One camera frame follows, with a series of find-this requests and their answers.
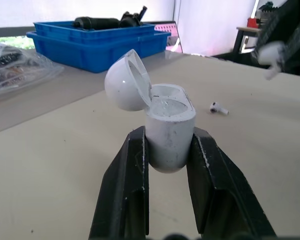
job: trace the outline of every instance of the earbud charging case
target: earbud charging case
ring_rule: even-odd
[[[187,163],[196,110],[185,90],[173,84],[151,85],[150,77],[134,50],[108,70],[104,88],[120,109],[145,112],[149,163],[162,173],[174,173]]]

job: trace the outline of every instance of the blue storage bin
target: blue storage bin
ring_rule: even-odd
[[[38,53],[54,62],[100,73],[108,70],[125,53],[134,49],[141,58],[163,52],[169,32],[154,31],[152,34],[105,44],[86,45],[28,32]]]
[[[83,30],[72,26],[73,21],[35,22],[36,34],[80,44],[105,44],[123,38],[146,36],[155,31],[155,25],[114,28],[105,30]]]

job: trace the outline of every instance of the red object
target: red object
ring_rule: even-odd
[[[249,17],[247,27],[257,29],[258,28],[257,19]]]

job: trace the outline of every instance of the black tool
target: black tool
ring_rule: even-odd
[[[126,11],[121,18],[120,27],[127,28],[127,27],[141,26],[142,25],[141,19],[145,15],[146,11],[147,11],[146,6],[143,6],[140,13],[130,14],[128,11]]]
[[[73,22],[75,28],[86,30],[117,29],[119,24],[120,21],[116,18],[93,18],[88,16],[77,17]]]
[[[148,161],[142,126],[128,134],[103,176],[89,239],[149,234]],[[202,129],[194,129],[186,169],[196,227],[204,239],[276,237],[243,173]]]
[[[82,28],[85,30],[104,30],[104,29],[117,29],[141,26],[141,19],[143,18],[147,7],[143,6],[140,13],[130,14],[126,11],[121,20],[116,18],[93,18],[88,16],[77,17],[73,22],[73,27]]]

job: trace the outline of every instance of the beige table surface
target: beige table surface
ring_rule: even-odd
[[[186,89],[196,126],[245,174],[276,233],[300,236],[300,77],[280,74],[266,81],[263,69],[199,56],[144,62],[153,84]],[[103,174],[126,135],[144,124],[142,111],[112,105],[102,74],[95,76],[101,81],[100,89],[91,84],[96,94],[0,131],[0,240],[88,238]],[[214,101],[229,116],[210,114]],[[30,107],[27,112],[33,114]],[[149,184],[149,236],[197,237],[186,170],[162,174],[150,168]]]

